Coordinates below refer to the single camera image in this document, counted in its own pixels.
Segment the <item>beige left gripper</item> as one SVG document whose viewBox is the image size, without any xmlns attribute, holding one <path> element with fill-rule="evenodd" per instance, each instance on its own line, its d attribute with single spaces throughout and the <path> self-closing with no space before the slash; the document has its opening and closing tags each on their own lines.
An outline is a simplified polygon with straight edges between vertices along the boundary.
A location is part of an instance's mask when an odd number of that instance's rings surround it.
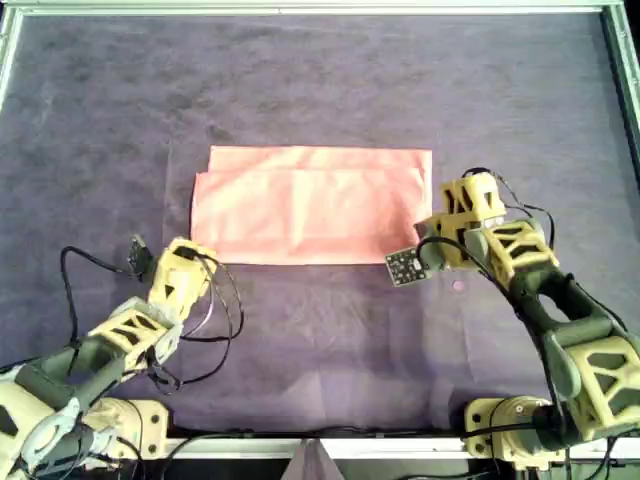
<svg viewBox="0 0 640 480">
<path fill-rule="evenodd" d="M 174 238 L 156 263 L 147 302 L 169 324 L 182 324 L 205 294 L 216 254 L 186 238 Z"/>
</svg>

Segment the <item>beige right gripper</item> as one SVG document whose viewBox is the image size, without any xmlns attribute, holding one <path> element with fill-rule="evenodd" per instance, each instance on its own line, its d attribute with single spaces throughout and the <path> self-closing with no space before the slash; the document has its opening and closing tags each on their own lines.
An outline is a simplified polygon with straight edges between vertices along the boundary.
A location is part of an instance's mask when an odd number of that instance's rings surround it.
<svg viewBox="0 0 640 480">
<path fill-rule="evenodd" d="M 476 173 L 442 184 L 440 192 L 444 209 L 415 225 L 416 257 L 428 271 L 472 268 L 474 258 L 487 264 L 484 231 L 506 215 L 496 179 Z"/>
</svg>

